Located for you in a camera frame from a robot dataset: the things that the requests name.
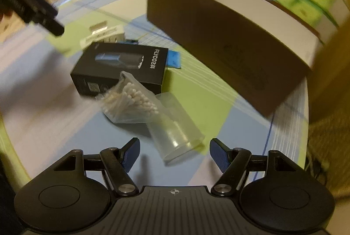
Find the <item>plaid tablecloth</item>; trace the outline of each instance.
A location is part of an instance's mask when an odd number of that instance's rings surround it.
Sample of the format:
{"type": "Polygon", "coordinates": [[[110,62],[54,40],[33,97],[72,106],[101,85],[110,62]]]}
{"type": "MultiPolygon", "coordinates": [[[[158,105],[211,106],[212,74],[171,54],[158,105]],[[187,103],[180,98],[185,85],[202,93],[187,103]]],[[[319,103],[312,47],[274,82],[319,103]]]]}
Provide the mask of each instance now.
{"type": "MultiPolygon", "coordinates": [[[[55,38],[27,26],[0,44],[0,147],[15,188],[38,175],[71,149],[85,154],[141,140],[141,154],[130,171],[138,186],[206,184],[220,172],[208,153],[211,138],[253,154],[278,149],[304,165],[308,100],[303,82],[269,119],[164,32],[146,20],[147,0],[72,0],[60,7],[65,34],[55,38]],[[102,21],[123,25],[126,38],[180,51],[182,69],[167,69],[164,89],[172,92],[205,135],[205,149],[165,165],[144,124],[113,125],[95,101],[79,96],[70,72],[82,54],[79,41],[102,21]]],[[[88,176],[102,181],[99,172],[88,176]]],[[[260,177],[251,173],[249,180],[260,177]]]]}

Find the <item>metal screw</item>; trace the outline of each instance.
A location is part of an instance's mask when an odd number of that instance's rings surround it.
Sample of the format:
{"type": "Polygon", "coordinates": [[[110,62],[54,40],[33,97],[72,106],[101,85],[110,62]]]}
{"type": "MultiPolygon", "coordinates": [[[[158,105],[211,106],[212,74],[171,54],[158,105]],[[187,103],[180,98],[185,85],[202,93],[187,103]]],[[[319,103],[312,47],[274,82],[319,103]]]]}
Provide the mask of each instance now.
{"type": "Polygon", "coordinates": [[[228,184],[217,184],[214,187],[214,190],[216,190],[218,193],[226,194],[231,190],[231,186],[229,186],[228,184]]]}
{"type": "Polygon", "coordinates": [[[132,193],[135,190],[135,186],[132,184],[122,184],[118,187],[118,190],[122,192],[123,194],[132,193]]]}

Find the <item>hand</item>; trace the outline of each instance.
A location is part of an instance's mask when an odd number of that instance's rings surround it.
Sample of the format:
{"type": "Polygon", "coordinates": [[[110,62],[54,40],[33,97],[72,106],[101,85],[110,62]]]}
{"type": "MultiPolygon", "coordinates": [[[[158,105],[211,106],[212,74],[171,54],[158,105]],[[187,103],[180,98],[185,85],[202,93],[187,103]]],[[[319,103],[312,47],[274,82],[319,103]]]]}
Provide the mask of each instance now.
{"type": "Polygon", "coordinates": [[[13,10],[9,10],[7,8],[0,8],[0,22],[2,21],[3,16],[11,17],[13,10]]]}

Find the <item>ridged black surface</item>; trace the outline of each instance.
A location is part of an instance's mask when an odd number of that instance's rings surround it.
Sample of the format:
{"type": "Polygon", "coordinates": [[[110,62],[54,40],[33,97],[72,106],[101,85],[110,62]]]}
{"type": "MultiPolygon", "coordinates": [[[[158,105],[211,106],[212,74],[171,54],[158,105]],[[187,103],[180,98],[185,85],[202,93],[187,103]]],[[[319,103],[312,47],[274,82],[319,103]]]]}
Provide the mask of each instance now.
{"type": "MultiPolygon", "coordinates": [[[[30,231],[24,235],[33,235],[30,231]]],[[[267,235],[246,221],[228,198],[205,187],[145,187],[121,198],[111,212],[76,235],[267,235]]],[[[318,231],[314,235],[328,234],[318,231]]]]}

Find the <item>bag of cotton swabs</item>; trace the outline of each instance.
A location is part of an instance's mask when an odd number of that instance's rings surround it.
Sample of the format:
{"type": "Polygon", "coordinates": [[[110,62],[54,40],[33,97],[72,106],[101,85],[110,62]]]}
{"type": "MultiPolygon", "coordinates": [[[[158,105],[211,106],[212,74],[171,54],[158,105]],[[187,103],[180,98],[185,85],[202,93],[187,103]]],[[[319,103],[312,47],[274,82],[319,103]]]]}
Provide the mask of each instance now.
{"type": "Polygon", "coordinates": [[[159,114],[171,113],[134,76],[122,71],[118,84],[99,94],[101,110],[113,123],[147,123],[159,114]]]}

